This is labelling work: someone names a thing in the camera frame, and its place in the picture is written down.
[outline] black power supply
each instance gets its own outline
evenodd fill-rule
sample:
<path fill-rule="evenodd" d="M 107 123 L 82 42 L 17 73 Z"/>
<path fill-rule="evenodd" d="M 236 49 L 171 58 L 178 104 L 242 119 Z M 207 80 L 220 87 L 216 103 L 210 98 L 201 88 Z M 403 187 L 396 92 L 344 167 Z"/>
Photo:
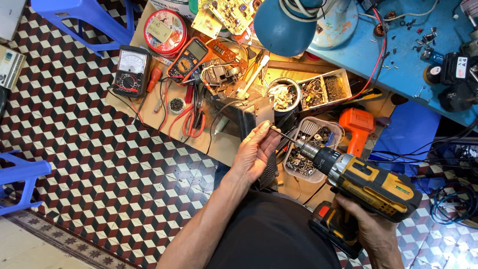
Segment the black power supply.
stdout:
<path fill-rule="evenodd" d="M 362 5 L 365 11 L 368 11 L 369 9 L 376 7 L 378 3 L 382 1 L 383 0 L 358 0 L 358 2 Z"/>

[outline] desk lamp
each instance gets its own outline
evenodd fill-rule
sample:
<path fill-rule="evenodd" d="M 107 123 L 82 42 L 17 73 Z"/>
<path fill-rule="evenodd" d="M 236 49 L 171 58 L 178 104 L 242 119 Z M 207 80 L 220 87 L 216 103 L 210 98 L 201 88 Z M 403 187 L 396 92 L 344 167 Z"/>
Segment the desk lamp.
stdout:
<path fill-rule="evenodd" d="M 351 0 L 329 1 L 325 18 L 322 0 L 264 1 L 254 16 L 256 36 L 266 49 L 280 56 L 299 55 L 313 40 L 319 49 L 333 48 L 353 34 L 359 14 Z"/>

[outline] blue lamp shade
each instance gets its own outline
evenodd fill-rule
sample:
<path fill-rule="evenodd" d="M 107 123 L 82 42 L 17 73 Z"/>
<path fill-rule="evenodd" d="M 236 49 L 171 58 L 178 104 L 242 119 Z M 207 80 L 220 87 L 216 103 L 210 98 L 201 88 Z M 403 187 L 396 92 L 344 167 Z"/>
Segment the blue lamp shade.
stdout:
<path fill-rule="evenodd" d="M 317 22 L 299 22 L 290 18 L 282 10 L 279 1 L 267 0 L 259 6 L 254 17 L 254 30 L 261 44 L 270 52 L 293 57 L 309 47 Z M 304 6 L 309 6 L 305 2 L 308 1 L 302 1 Z"/>

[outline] blue table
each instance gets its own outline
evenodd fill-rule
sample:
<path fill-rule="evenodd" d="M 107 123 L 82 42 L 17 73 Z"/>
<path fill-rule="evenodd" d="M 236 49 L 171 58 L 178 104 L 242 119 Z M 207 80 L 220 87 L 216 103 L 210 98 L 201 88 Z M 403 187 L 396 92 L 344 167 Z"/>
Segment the blue table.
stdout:
<path fill-rule="evenodd" d="M 429 86 L 425 83 L 423 71 L 431 63 L 420 59 L 421 52 L 417 53 L 412 50 L 412 47 L 417 45 L 415 40 L 417 38 L 421 39 L 424 34 L 429 34 L 432 27 L 437 28 L 436 45 L 432 45 L 437 52 L 443 54 L 457 52 L 462 42 L 470 40 L 468 34 L 473 30 L 473 27 L 459 7 L 456 10 L 459 18 L 456 20 L 452 18 L 452 9 L 459 1 L 441 0 L 436 8 L 426 16 L 406 16 L 404 19 L 406 22 L 416 19 L 416 23 L 410 30 L 407 30 L 406 26 L 399 25 L 401 19 L 389 23 L 387 50 L 390 51 L 390 56 L 385 59 L 384 65 L 391 66 L 391 59 L 394 61 L 393 65 L 399 69 L 392 68 L 388 71 L 386 68 L 383 68 L 377 85 L 386 90 L 399 93 L 443 116 L 468 126 L 474 121 L 478 107 L 474 105 L 468 111 L 453 113 L 443 110 L 437 95 L 446 86 Z M 385 0 L 379 4 L 378 10 L 383 17 L 389 11 L 395 11 L 397 15 L 404 13 L 421 14 L 429 11 L 434 2 L 435 0 Z M 365 13 L 359 4 L 358 10 L 361 13 Z M 375 66 L 382 45 L 383 38 L 373 35 L 373 28 L 377 24 L 377 20 L 360 16 L 355 33 L 344 44 L 333 50 L 324 51 L 314 49 L 315 45 L 312 42 L 307 51 L 350 72 L 368 78 Z M 417 34 L 416 31 L 419 28 L 423 28 L 422 34 Z M 394 48 L 397 48 L 397 54 L 395 55 L 393 54 Z"/>

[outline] blue cable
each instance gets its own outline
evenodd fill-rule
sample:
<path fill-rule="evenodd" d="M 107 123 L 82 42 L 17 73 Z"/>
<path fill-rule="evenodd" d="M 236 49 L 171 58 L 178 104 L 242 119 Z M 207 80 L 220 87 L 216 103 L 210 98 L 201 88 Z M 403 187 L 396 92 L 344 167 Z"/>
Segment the blue cable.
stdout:
<path fill-rule="evenodd" d="M 460 186 L 464 186 L 465 188 L 467 188 L 466 191 L 457 191 L 457 192 L 454 192 L 454 193 L 451 193 L 447 196 L 445 196 L 444 198 L 438 200 L 437 199 L 437 195 L 440 193 L 440 191 L 444 190 L 445 186 L 449 186 L 449 185 L 460 185 Z M 461 198 L 461 197 L 458 197 L 459 194 L 466 194 L 468 196 L 468 200 L 464 199 L 464 198 Z M 448 217 L 446 215 L 446 213 L 444 213 L 439 207 L 440 207 L 440 204 L 442 204 L 443 202 L 445 202 L 446 200 L 450 199 L 450 198 L 453 198 L 455 200 L 460 200 L 462 202 L 464 202 L 466 205 L 468 205 L 468 209 L 465 211 L 465 213 L 463 213 L 460 217 L 458 218 L 455 218 L 455 219 L 452 219 L 450 217 Z M 440 224 L 440 225 L 450 225 L 450 224 L 458 224 L 458 225 L 461 225 L 461 226 L 464 226 L 464 227 L 467 227 L 467 228 L 470 228 L 470 229 L 475 229 L 475 230 L 478 230 L 478 228 L 474 228 L 474 227 L 471 227 L 471 226 L 468 226 L 468 225 L 465 225 L 465 224 L 462 224 L 461 221 L 464 221 L 470 217 L 472 217 L 478 210 L 478 196 L 477 196 L 477 192 L 474 191 L 471 187 L 469 187 L 468 185 L 465 185 L 461 182 L 453 182 L 453 183 L 449 183 L 449 184 L 446 184 L 444 185 L 443 187 L 441 188 L 438 188 L 436 190 L 436 194 L 434 196 L 434 203 L 432 204 L 432 207 L 430 209 L 430 215 L 432 217 L 432 220 L 437 223 L 437 224 Z M 441 218 L 440 216 L 438 216 L 437 214 L 437 211 L 441 213 L 441 215 L 443 217 L 445 217 L 446 219 L 443 219 Z"/>

